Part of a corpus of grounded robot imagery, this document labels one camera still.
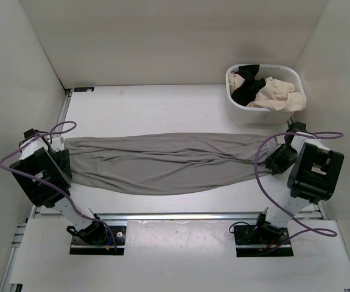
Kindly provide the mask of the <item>grey trousers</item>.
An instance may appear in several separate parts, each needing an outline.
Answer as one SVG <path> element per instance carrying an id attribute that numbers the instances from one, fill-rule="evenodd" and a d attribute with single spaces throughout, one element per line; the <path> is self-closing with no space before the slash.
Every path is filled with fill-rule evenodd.
<path id="1" fill-rule="evenodd" d="M 264 162 L 278 147 L 263 136 L 166 133 L 65 139 L 76 184 L 130 195 L 203 192 L 270 173 Z"/>

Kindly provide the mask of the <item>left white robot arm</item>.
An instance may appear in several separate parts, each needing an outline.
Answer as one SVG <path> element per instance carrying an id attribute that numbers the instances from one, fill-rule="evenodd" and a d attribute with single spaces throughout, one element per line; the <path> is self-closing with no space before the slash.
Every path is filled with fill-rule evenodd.
<path id="1" fill-rule="evenodd" d="M 71 201 L 72 172 L 63 139 L 42 134 L 34 129 L 24 133 L 21 156 L 9 166 L 14 178 L 32 204 L 56 210 L 72 223 L 66 228 L 68 233 L 90 245 L 104 243 L 108 229 L 99 217 Z"/>

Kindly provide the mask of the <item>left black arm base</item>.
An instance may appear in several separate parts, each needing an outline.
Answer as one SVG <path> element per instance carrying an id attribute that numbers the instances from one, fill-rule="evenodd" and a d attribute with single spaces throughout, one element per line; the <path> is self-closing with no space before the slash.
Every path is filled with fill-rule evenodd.
<path id="1" fill-rule="evenodd" d="M 127 226 L 110 225 L 110 229 L 111 232 L 99 222 L 93 222 L 81 231 L 68 226 L 66 231 L 72 235 L 69 253 L 88 256 L 124 255 Z"/>

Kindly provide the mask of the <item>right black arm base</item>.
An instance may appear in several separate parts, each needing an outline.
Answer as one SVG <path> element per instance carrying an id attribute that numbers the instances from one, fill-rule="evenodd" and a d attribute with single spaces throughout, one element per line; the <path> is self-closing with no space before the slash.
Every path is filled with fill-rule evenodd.
<path id="1" fill-rule="evenodd" d="M 237 258 L 293 257 L 287 228 L 283 229 L 281 234 L 276 234 L 262 231 L 256 225 L 238 221 L 228 230 L 234 236 Z"/>

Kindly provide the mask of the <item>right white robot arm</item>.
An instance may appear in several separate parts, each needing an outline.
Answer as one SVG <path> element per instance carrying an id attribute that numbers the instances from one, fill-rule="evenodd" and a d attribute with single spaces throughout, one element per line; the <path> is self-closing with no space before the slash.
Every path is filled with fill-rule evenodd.
<path id="1" fill-rule="evenodd" d="M 265 160 L 266 168 L 274 175 L 291 170 L 287 181 L 289 193 L 280 203 L 259 214 L 253 228 L 254 238 L 260 243 L 279 238 L 299 211 L 329 200 L 337 186 L 344 158 L 342 153 L 325 147 L 317 134 L 306 131 L 306 124 L 290 124 L 284 143 Z"/>

